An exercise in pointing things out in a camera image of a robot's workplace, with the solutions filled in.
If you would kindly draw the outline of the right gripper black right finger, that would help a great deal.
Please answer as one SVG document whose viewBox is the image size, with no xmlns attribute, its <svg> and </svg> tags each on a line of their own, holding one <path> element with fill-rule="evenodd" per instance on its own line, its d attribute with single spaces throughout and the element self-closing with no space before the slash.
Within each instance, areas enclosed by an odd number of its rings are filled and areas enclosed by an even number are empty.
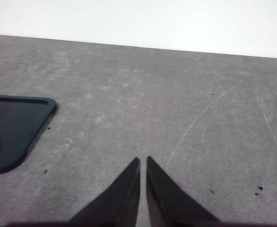
<svg viewBox="0 0 277 227">
<path fill-rule="evenodd" d="M 187 195 L 152 157 L 146 159 L 146 198 L 152 227 L 214 227 L 222 224 Z"/>
</svg>

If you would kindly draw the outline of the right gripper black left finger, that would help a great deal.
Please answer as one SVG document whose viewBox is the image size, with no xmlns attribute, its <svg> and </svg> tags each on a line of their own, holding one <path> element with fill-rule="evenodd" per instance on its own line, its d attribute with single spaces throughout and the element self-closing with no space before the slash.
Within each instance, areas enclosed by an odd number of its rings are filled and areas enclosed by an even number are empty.
<svg viewBox="0 0 277 227">
<path fill-rule="evenodd" d="M 123 172 L 69 223 L 80 227 L 134 227 L 140 200 L 140 160 L 134 158 Z"/>
</svg>

